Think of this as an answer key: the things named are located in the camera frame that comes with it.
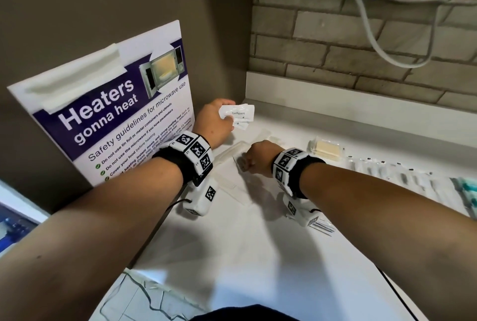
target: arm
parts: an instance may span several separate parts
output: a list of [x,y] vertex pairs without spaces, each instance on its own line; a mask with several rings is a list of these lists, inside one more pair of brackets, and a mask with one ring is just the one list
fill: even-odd
[[[233,129],[218,99],[193,131],[213,149]],[[0,320],[87,320],[182,186],[179,168],[150,161],[53,214],[0,258]]]
[[[271,177],[281,151],[269,141],[254,144],[251,172]],[[430,320],[475,319],[476,222],[385,180],[322,163],[305,168],[300,190]]]

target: person's left hand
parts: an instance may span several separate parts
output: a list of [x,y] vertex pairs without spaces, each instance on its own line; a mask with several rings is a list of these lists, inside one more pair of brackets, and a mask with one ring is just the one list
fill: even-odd
[[204,137],[212,149],[222,145],[230,132],[234,130],[233,117],[226,116],[225,119],[221,119],[218,114],[222,105],[235,105],[235,101],[217,98],[210,104],[206,104],[197,115],[192,129],[192,132]]

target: brick wall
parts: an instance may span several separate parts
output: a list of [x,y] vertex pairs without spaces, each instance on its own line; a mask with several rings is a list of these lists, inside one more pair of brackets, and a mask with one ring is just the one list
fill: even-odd
[[[435,7],[364,0],[378,43],[427,51]],[[249,70],[477,112],[477,7],[442,6],[433,60],[407,70],[370,46],[355,0],[254,0]]]

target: hand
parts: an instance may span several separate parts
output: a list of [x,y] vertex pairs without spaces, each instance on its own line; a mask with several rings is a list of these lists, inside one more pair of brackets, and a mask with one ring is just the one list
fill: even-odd
[[217,98],[210,104],[206,104],[196,118],[192,132],[204,137],[212,149],[218,148],[224,143],[230,132],[234,130],[234,119],[226,116],[221,119],[218,109],[222,105],[235,105],[235,101],[225,98]]
[[245,154],[248,171],[253,174],[262,174],[272,177],[271,162],[284,149],[268,140],[256,142]]

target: white cable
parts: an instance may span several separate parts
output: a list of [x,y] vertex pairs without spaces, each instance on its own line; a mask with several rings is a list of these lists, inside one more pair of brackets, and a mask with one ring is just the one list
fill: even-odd
[[434,38],[436,36],[436,27],[437,27],[437,21],[438,21],[438,17],[439,17],[438,16],[439,7],[437,7],[436,13],[434,15],[434,21],[433,21],[432,27],[431,27],[431,34],[430,34],[430,38],[429,38],[429,46],[427,48],[426,57],[424,57],[424,59],[422,61],[418,62],[418,63],[407,64],[407,63],[398,62],[395,59],[391,58],[379,46],[378,42],[374,38],[373,31],[372,31],[371,26],[369,24],[368,15],[366,14],[366,7],[364,6],[363,1],[362,0],[355,0],[355,1],[356,1],[356,4],[358,5],[358,9],[359,9],[360,14],[361,14],[361,19],[362,19],[362,22],[363,22],[363,25],[364,25],[364,30],[366,32],[366,36],[368,37],[368,41],[371,44],[371,46],[374,48],[374,50],[379,54],[379,56],[381,56],[381,58],[383,58],[385,61],[389,62],[392,65],[402,67],[402,68],[418,68],[418,67],[422,67],[424,65],[427,65],[429,63],[429,61],[431,60],[431,56],[432,56],[432,49],[434,47]]

